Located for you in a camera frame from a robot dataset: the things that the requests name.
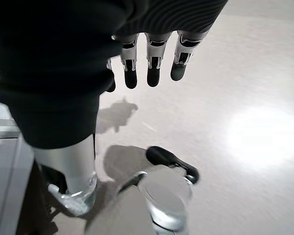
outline black handle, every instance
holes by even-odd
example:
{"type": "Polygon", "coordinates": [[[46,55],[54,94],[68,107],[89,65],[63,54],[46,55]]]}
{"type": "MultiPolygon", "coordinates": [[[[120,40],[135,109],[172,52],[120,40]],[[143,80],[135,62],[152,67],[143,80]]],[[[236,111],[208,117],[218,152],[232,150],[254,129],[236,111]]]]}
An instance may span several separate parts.
{"type": "Polygon", "coordinates": [[[173,153],[164,148],[158,146],[149,147],[146,151],[146,157],[153,165],[178,165],[186,170],[186,178],[190,182],[196,184],[199,181],[199,172],[195,167],[183,162],[173,153]]]}

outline robot finger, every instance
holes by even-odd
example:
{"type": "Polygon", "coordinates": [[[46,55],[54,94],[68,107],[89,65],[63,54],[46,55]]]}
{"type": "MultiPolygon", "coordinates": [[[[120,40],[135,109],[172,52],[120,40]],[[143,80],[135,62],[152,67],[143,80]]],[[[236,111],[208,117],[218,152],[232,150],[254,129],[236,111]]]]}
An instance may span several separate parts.
{"type": "MultiPolygon", "coordinates": [[[[108,61],[107,61],[107,69],[112,71],[111,59],[108,59],[108,61]]],[[[115,90],[115,88],[116,88],[116,82],[113,78],[113,82],[112,82],[111,86],[109,87],[109,89],[107,90],[107,92],[112,92],[115,90]]]]}
{"type": "Polygon", "coordinates": [[[155,87],[159,83],[160,66],[171,32],[161,35],[146,33],[148,72],[147,83],[155,87]]]}
{"type": "Polygon", "coordinates": [[[192,57],[193,52],[207,33],[208,31],[204,33],[178,31],[178,40],[175,46],[174,61],[171,69],[172,80],[179,81],[182,79],[186,65],[192,57]]]}
{"type": "Polygon", "coordinates": [[[136,58],[138,34],[130,36],[115,36],[122,43],[121,62],[124,68],[125,84],[134,89],[137,85],[136,58]]]}

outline robotic hand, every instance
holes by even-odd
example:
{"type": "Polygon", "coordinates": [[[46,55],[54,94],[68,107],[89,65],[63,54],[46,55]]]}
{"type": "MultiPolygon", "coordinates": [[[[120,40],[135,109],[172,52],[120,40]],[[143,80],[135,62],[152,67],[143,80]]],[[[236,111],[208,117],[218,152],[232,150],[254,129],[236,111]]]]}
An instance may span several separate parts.
{"type": "MultiPolygon", "coordinates": [[[[196,47],[207,35],[226,0],[153,0],[149,10],[139,19],[129,22],[119,29],[114,38],[122,43],[121,62],[124,68],[126,86],[133,89],[137,85],[136,59],[137,38],[144,32],[147,39],[147,83],[155,87],[159,83],[160,66],[172,31],[177,30],[174,61],[171,78],[182,79],[196,47]]],[[[115,81],[107,90],[115,89],[115,81]]]]}

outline white floor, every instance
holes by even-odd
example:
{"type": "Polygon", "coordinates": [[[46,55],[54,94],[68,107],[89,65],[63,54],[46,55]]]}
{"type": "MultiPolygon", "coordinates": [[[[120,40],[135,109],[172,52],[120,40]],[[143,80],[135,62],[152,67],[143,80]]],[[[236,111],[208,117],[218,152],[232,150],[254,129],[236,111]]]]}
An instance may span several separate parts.
{"type": "MultiPolygon", "coordinates": [[[[294,235],[294,0],[230,0],[180,82],[170,78],[176,38],[156,88],[144,35],[136,89],[112,60],[117,88],[102,95],[98,116],[101,181],[114,187],[159,145],[200,171],[192,235],[294,235]]],[[[83,234],[82,220],[56,222],[59,235],[83,234]]]]}

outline black rubber grip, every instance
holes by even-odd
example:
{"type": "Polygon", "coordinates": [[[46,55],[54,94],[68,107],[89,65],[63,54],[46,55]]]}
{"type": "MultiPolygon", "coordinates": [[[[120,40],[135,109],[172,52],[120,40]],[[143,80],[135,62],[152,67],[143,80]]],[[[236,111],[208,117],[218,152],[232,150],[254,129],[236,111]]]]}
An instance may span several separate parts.
{"type": "Polygon", "coordinates": [[[153,165],[178,165],[186,170],[186,178],[190,182],[196,184],[199,181],[199,172],[195,167],[183,162],[164,148],[158,146],[149,147],[146,151],[146,157],[153,165]]]}
{"type": "Polygon", "coordinates": [[[113,92],[116,89],[116,81],[113,78],[111,86],[107,89],[107,92],[113,92]]]}
{"type": "Polygon", "coordinates": [[[171,78],[173,81],[179,81],[184,76],[186,65],[176,64],[173,62],[171,69],[171,78]]]}
{"type": "Polygon", "coordinates": [[[148,68],[147,72],[147,83],[150,87],[155,87],[159,83],[160,69],[157,68],[148,68]]]}
{"type": "Polygon", "coordinates": [[[125,77],[125,84],[128,88],[134,89],[137,85],[137,75],[136,70],[128,70],[124,71],[124,77],[125,77]]]}

